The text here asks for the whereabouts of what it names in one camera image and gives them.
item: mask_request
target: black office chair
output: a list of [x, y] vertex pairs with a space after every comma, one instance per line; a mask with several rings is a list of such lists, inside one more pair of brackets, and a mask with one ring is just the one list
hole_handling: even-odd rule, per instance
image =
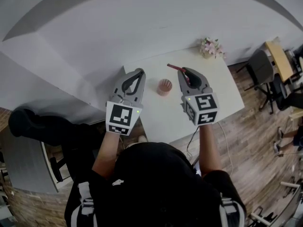
[[263, 50], [256, 50], [248, 60], [248, 63], [237, 70], [240, 72], [243, 68], [246, 68], [253, 80], [253, 85], [244, 91], [251, 88], [260, 89], [260, 85], [267, 84], [274, 80], [274, 69], [267, 54]]
[[270, 88], [267, 85], [267, 91], [262, 90], [262, 92], [266, 94], [267, 97], [264, 104], [259, 108], [260, 111], [263, 110], [267, 102], [270, 102], [272, 114], [272, 103], [274, 101], [276, 102], [276, 105], [280, 111], [283, 111], [290, 106], [303, 109], [303, 94], [292, 92], [287, 96], [285, 85], [278, 73], [275, 74], [275, 78], [272, 82], [269, 83], [269, 86]]

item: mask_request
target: wooden floor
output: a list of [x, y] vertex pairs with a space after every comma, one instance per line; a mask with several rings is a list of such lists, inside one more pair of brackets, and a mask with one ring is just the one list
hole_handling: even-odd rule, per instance
[[[275, 157], [273, 141], [277, 138], [277, 127], [289, 131], [297, 128], [297, 122], [288, 119], [290, 109], [280, 112], [274, 105], [275, 113], [269, 114], [270, 107], [259, 112], [258, 107], [264, 99], [259, 91], [251, 89], [244, 92], [252, 82], [246, 72], [236, 74], [236, 69], [241, 66], [229, 67], [243, 98], [245, 108], [220, 121], [229, 144], [229, 153], [233, 163], [232, 180], [247, 207], [248, 214], [261, 205], [268, 211], [281, 211], [282, 196], [286, 190], [279, 186], [280, 181], [289, 181], [292, 175], [297, 176], [298, 156], [285, 155]], [[231, 173], [232, 166], [227, 154], [224, 134], [219, 124], [214, 125], [215, 137], [222, 157], [224, 169]], [[123, 137], [125, 146], [134, 142], [136, 137], [144, 134], [141, 123], [138, 122], [130, 138]], [[172, 143], [186, 154], [186, 146], [191, 136], [182, 138]], [[198, 134], [189, 146], [193, 155], [193, 162], [198, 156]], [[46, 227], [65, 226], [64, 209], [71, 189], [71, 183], [60, 189], [58, 194], [38, 194], [13, 189], [8, 177], [3, 183], [5, 192], [9, 196], [11, 211], [18, 220], [19, 226]]]

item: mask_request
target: black shirt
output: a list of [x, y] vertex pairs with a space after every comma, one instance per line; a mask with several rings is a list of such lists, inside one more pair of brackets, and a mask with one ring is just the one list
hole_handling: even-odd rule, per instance
[[92, 170], [76, 178], [65, 220], [86, 227], [219, 227], [220, 193], [244, 207], [226, 172], [202, 179], [181, 151], [139, 143], [120, 155], [111, 181]]
[[303, 147], [303, 126], [298, 128], [298, 132], [294, 136], [294, 146]]

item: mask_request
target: chair leg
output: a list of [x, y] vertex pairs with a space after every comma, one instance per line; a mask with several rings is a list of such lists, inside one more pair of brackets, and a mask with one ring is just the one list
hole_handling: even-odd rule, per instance
[[269, 98], [267, 97], [266, 100], [265, 100], [265, 102], [264, 102], [264, 104], [263, 104], [261, 107], [259, 107], [259, 111], [260, 111], [260, 112], [263, 110], [263, 108], [265, 107], [265, 105], [266, 105], [268, 102], [269, 102]]
[[236, 73], [242, 71], [246, 66], [247, 66], [247, 64], [245, 64], [244, 66], [242, 66], [239, 70], [236, 71]]
[[257, 226], [258, 221], [257, 220], [253, 220], [252, 223], [250, 225], [248, 225], [247, 227], [255, 227]]
[[252, 88], [255, 87], [255, 86], [256, 86], [256, 85], [252, 85], [252, 86], [250, 86], [249, 88], [244, 89], [244, 91], [250, 90], [250, 89], [252, 89]]
[[264, 93], [266, 96], [268, 96], [270, 93], [268, 91], [265, 91], [264, 89], [262, 89], [261, 87], [256, 87], [256, 89], [260, 90], [262, 93]]
[[303, 90], [303, 86], [300, 86], [299, 88], [293, 90], [292, 92], [295, 93], [295, 92], [300, 91], [300, 90]]
[[271, 108], [271, 112], [269, 114], [273, 114], [274, 113], [273, 101], [269, 100], [269, 104], [270, 104], [270, 108]]

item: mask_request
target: desk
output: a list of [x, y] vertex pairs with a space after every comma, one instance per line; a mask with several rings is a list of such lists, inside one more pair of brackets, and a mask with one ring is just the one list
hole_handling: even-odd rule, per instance
[[273, 57], [282, 81], [285, 82], [294, 74], [294, 72], [282, 47], [279, 44], [271, 41], [266, 41], [265, 46], [268, 48]]
[[285, 224], [294, 215], [298, 207], [300, 201], [301, 186], [298, 184], [285, 183], [285, 182], [281, 182], [280, 184], [282, 186], [295, 188], [296, 190], [289, 203], [286, 205], [283, 211], [275, 218], [275, 220], [273, 222], [268, 222], [255, 213], [251, 213], [250, 215], [251, 217], [257, 219], [260, 223], [263, 223], [265, 226], [270, 226], [270, 227], [283, 226], [283, 224]]
[[[221, 57], [204, 59], [197, 48], [174, 51], [125, 65], [126, 73], [142, 68], [146, 74], [142, 99], [144, 109], [140, 118], [148, 141], [170, 143], [196, 130], [180, 105], [182, 93], [177, 71], [167, 67], [168, 63], [192, 68], [206, 76], [218, 97], [218, 121], [244, 108], [241, 95], [224, 60]], [[166, 97], [161, 97], [156, 92], [161, 79], [172, 82], [172, 89]]]
[[293, 109], [294, 110], [289, 115], [289, 117], [291, 118], [291, 120], [303, 117], [303, 109], [301, 109], [301, 108], [295, 108], [295, 107], [293, 107]]

